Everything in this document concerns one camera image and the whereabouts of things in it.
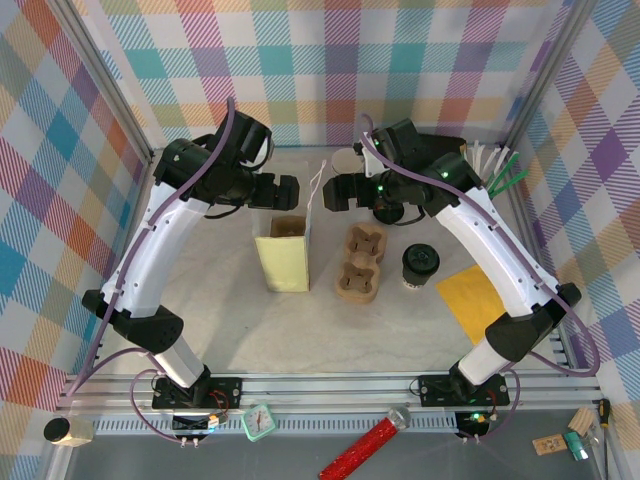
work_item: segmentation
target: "wire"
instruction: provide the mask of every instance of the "wire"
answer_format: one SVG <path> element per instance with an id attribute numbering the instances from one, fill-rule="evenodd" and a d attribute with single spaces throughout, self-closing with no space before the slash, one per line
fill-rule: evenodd
<path id="1" fill-rule="evenodd" d="M 231 407 L 231 404 L 229 403 L 229 397 L 227 397 L 226 393 L 224 393 L 224 392 L 222 392 L 220 390 L 214 390 L 213 392 L 209 393 L 209 396 L 215 398 L 216 403 L 218 404 L 218 408 L 220 410 L 222 410 L 222 405 L 220 403 L 220 399 L 218 398 L 218 395 L 221 395 L 221 396 L 224 397 L 224 401 L 225 401 L 225 403 L 227 405 L 227 408 L 226 408 L 226 410 L 224 412 L 222 412 L 222 414 L 226 415 L 229 412 L 229 408 Z"/>
<path id="2" fill-rule="evenodd" d="M 135 377 L 133 377 L 133 380 L 131 381 L 131 385 L 129 386 L 129 401 L 131 402 L 131 406 L 133 407 L 133 411 L 138 416 L 140 421 L 142 423 L 144 423 L 153 433 L 161 436 L 165 440 L 169 440 L 170 442 L 182 444 L 182 440 L 178 440 L 177 438 L 172 437 L 171 435 L 167 435 L 166 433 L 161 432 L 156 427 L 154 427 L 149 420 L 144 418 L 144 415 L 142 415 L 142 412 L 140 412 L 140 409 L 138 408 L 138 405 L 136 405 L 136 400 L 135 400 L 134 394 L 133 394 L 133 392 L 134 392 L 134 390 L 136 388 L 136 383 L 138 383 L 138 380 L 140 379 L 140 377 L 142 377 L 143 375 L 146 375 L 147 373 L 156 373 L 156 370 L 148 369 L 148 370 L 141 371 L 139 374 L 137 374 Z"/>
<path id="3" fill-rule="evenodd" d="M 231 210 L 227 210 L 226 212 L 219 213 L 218 215 L 205 215 L 204 218 L 207 220 L 219 220 L 220 218 L 228 217 L 229 215 L 233 215 L 238 210 L 240 210 L 241 205 L 236 205 Z"/>
<path id="4" fill-rule="evenodd" d="M 82 385 L 84 385 L 87 382 L 87 380 L 89 380 L 89 378 L 91 378 L 98 370 L 100 370 L 102 367 L 104 367 L 107 363 L 111 362 L 112 360 L 115 360 L 118 357 L 121 357 L 122 355 L 126 355 L 127 353 L 146 354 L 147 358 L 149 359 L 149 361 L 151 363 L 153 363 L 153 365 L 156 367 L 156 369 L 159 372 L 164 372 L 164 369 L 162 368 L 162 365 L 160 365 L 158 363 L 158 361 L 155 358 L 153 358 L 153 355 L 151 354 L 151 352 L 145 350 L 144 348 L 139 348 L 139 347 L 124 348 L 124 349 L 120 350 L 119 352 L 116 352 L 116 353 L 113 353 L 113 354 L 109 355 L 107 358 L 105 358 L 100 363 L 98 363 L 95 367 L 93 367 L 91 370 L 89 370 L 89 372 L 84 376 L 82 381 L 78 383 L 76 389 L 73 392 L 71 392 L 71 388 L 69 388 L 69 391 L 66 393 L 66 396 L 73 395 L 74 392 L 76 392 Z"/>
<path id="5" fill-rule="evenodd" d="M 507 425 L 509 425 L 509 422 L 511 422 L 511 420 L 513 419 L 513 414 L 516 412 L 516 409 L 518 408 L 518 404 L 520 403 L 520 391 L 521 391 L 520 377 L 518 376 L 515 370 L 512 370 L 510 368 L 504 371 L 509 372 L 511 375 L 513 375 L 513 378 L 516 381 L 515 397 L 513 399 L 513 403 L 511 404 L 511 408 L 509 409 L 509 412 L 507 413 L 504 420 L 502 420 L 502 423 L 498 425 L 496 428 L 494 428 L 493 430 L 491 430 L 490 432 L 488 432 L 487 434 L 483 435 L 482 438 L 484 439 L 491 438 L 497 432 L 502 431 Z"/>
<path id="6" fill-rule="evenodd" d="M 365 120 L 367 123 L 371 122 L 371 117 L 366 113 L 361 114 L 360 118 Z M 469 197 L 464 192 L 458 190 L 454 186 L 449 185 L 448 183 L 442 182 L 440 180 L 436 180 L 434 178 L 426 177 L 424 175 L 420 175 L 418 173 L 412 172 L 411 170 L 407 170 L 406 168 L 396 165 L 395 163 L 390 161 L 388 158 L 386 158 L 384 155 L 382 155 L 380 152 L 378 152 L 375 149 L 375 147 L 369 141 L 369 138 L 367 138 L 367 135 L 365 135 L 365 130 L 362 128 L 360 128 L 360 141 L 362 142 L 364 148 L 369 150 L 369 152 L 374 157 L 376 157 L 376 159 L 378 159 L 383 165 L 385 165 L 389 169 L 394 170 L 395 172 L 401 175 L 404 175 L 405 177 L 416 180 L 418 182 L 426 183 L 427 185 L 432 185 L 434 187 L 438 187 L 438 188 L 441 188 L 442 190 L 452 193 L 453 195 L 457 196 L 461 200 L 468 203 L 471 206 L 471 208 L 475 210 L 476 213 L 480 215 L 484 219 L 484 221 L 487 222 L 489 225 L 494 225 L 496 223 L 495 219 L 491 216 L 491 214 L 485 211 L 485 209 L 482 208 L 478 204 L 478 202 L 476 202 L 474 199 Z M 587 343 L 589 344 L 589 349 L 593 354 L 593 365 L 586 371 L 576 371 L 576 370 L 563 368 L 560 365 L 556 365 L 555 363 L 548 361 L 546 358 L 542 357 L 536 352 L 530 352 L 529 355 L 533 356 L 534 358 L 537 358 L 538 360 L 543 362 L 545 365 L 561 373 L 564 373 L 565 375 L 569 375 L 573 377 L 581 377 L 581 378 L 594 376 L 600 369 L 600 352 L 598 351 L 598 347 L 596 346 L 595 340 L 593 339 L 593 336 L 587 329 L 586 325 L 582 322 L 580 317 L 578 317 L 578 315 L 573 310 L 573 308 L 571 308 L 571 306 L 567 302 L 565 302 L 562 298 L 560 298 L 560 296 L 544 282 L 542 277 L 538 274 L 537 266 L 534 268 L 534 266 L 531 265 L 531 263 L 529 263 L 529 260 L 527 259 L 527 257 L 520 251 L 518 246 L 509 236 L 509 234 L 505 230 L 503 230 L 499 224 L 495 225 L 494 231 L 500 236 L 501 240 L 505 243 L 507 248 L 511 251 L 511 254 L 514 255 L 520 261 L 520 263 L 525 268 L 525 270 L 527 270 L 527 273 L 531 276 L 535 284 L 540 285 L 539 288 L 541 288 L 542 291 L 544 291 L 547 295 L 549 295 L 549 297 L 551 297 L 551 299 L 553 299 L 566 312 L 566 314 L 573 320 L 575 325 L 578 327 L 580 332 L 585 336 L 585 338 L 587 339 Z"/>
<path id="7" fill-rule="evenodd" d="M 422 220 L 424 217 L 427 216 L 424 213 L 424 209 L 420 205 L 418 205 L 418 213 L 419 215 L 413 220 L 409 220 L 408 222 L 394 223 L 394 225 L 396 227 L 406 227 L 407 225 L 413 225 L 414 223 L 418 223 L 420 220 Z"/>
<path id="8" fill-rule="evenodd" d="M 498 399 L 496 398 L 496 394 L 493 393 L 493 390 L 487 390 L 487 393 L 491 397 L 491 401 L 493 402 L 493 410 L 491 410 L 491 415 L 495 415 L 498 410 Z"/>
<path id="9" fill-rule="evenodd" d="M 419 397 L 419 396 L 420 396 L 420 394 L 419 394 L 419 393 L 414 392 L 414 391 L 413 391 L 413 388 L 412 388 L 412 387 L 413 387 L 413 384 L 414 384 L 415 382 L 417 382 L 417 381 L 418 381 L 418 377 L 414 378 L 414 379 L 411 381 L 411 383 L 409 384 L 409 392 L 411 392 L 411 395 L 415 395 L 416 397 Z"/>
<path id="10" fill-rule="evenodd" d="M 229 136 L 231 135 L 233 122 L 235 119 L 236 109 L 235 102 L 233 101 L 232 97 L 227 98 L 227 110 L 227 124 L 225 125 L 224 131 L 220 136 L 220 141 L 218 142 L 218 145 L 216 145 L 216 148 L 213 149 L 213 152 L 211 152 L 211 155 L 209 156 L 207 161 L 198 169 L 198 171 L 156 209 L 156 211 L 149 218 L 149 226 L 155 226 L 160 216 L 167 210 L 167 208 L 169 208 L 169 205 L 171 205 L 174 201 L 179 199 L 187 190 L 193 187 L 193 185 L 198 180 L 200 180 L 200 178 L 202 178 L 207 170 L 209 170 L 211 165 L 213 165 L 213 163 L 218 159 L 218 156 L 220 156 L 222 149 L 224 148 L 227 140 L 229 139 Z M 127 272 L 129 271 L 129 267 L 131 266 L 135 255 L 137 254 L 138 250 L 140 250 L 142 243 L 147 238 L 147 235 L 151 230 L 152 228 L 143 228 L 140 231 L 140 234 L 133 241 L 131 248 L 125 255 L 122 261 L 122 266 L 120 267 L 120 272 L 116 277 L 113 293 L 111 294 L 111 300 L 109 301 L 107 310 L 102 317 L 102 323 L 100 323 L 100 327 L 98 328 L 98 332 L 96 333 L 96 336 L 93 339 L 91 346 L 89 347 L 89 352 L 87 353 L 84 363 L 82 364 L 82 368 L 71 384 L 71 387 L 67 392 L 67 396 L 73 395 L 78 390 L 78 388 L 80 388 L 80 386 L 89 378 L 87 376 L 87 372 L 90 371 L 91 364 L 96 357 L 96 353 L 98 353 L 98 349 L 100 348 L 100 341 L 104 336 L 104 332 L 107 330 L 109 320 L 111 319 L 111 315 L 113 315 L 113 311 L 115 310 L 116 303 L 118 302 L 118 298 L 120 297 L 120 292 L 122 291 L 122 286 L 124 285 L 125 277 L 127 275 Z"/>
<path id="11" fill-rule="evenodd" d="M 158 390 L 158 388 L 156 387 L 156 380 L 158 379 L 158 377 L 161 377 L 161 376 L 162 376 L 162 375 L 158 375 L 158 374 L 156 374 L 156 375 L 154 375 L 154 376 L 151 378 L 151 390 L 153 390 L 153 392 L 154 392 L 154 393 L 157 393 L 157 394 L 161 394 L 161 393 L 162 393 L 162 392 L 161 392 L 160 390 Z"/>

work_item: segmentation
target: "green alarm clock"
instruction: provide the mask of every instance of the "green alarm clock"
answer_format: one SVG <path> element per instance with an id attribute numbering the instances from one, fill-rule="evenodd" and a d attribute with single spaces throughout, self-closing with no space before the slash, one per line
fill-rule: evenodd
<path id="1" fill-rule="evenodd" d="M 252 442 L 257 442 L 278 428 L 269 407 L 265 404 L 258 405 L 245 413 L 242 416 L 242 426 L 247 438 Z"/>

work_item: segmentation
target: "yellow paper sheet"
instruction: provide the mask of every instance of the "yellow paper sheet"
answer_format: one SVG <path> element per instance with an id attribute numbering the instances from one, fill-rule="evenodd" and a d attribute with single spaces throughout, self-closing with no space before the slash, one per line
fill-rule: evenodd
<path id="1" fill-rule="evenodd" d="M 441 281 L 436 288 L 474 345 L 505 312 L 498 292 L 478 265 Z"/>

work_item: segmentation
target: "cardboard cup holder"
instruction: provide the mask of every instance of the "cardboard cup holder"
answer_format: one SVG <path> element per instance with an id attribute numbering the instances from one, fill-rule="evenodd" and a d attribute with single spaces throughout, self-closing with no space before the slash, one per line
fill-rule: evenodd
<path id="1" fill-rule="evenodd" d="M 387 247 L 387 232 L 377 225 L 356 223 L 347 231 L 344 260 L 336 279 L 336 292 L 349 302 L 373 301 L 380 286 L 380 267 Z"/>

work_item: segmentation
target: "paper bag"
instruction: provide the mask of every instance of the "paper bag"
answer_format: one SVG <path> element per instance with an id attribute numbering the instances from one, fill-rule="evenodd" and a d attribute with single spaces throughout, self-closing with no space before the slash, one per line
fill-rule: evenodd
<path id="1" fill-rule="evenodd" d="M 326 161 L 320 171 L 309 180 L 309 164 L 272 162 L 265 171 L 293 175 L 300 184 L 298 206 L 289 212 L 254 210 L 253 236 L 264 276 L 270 290 L 275 292 L 309 291 L 309 232 L 311 230 L 311 201 L 322 178 Z"/>

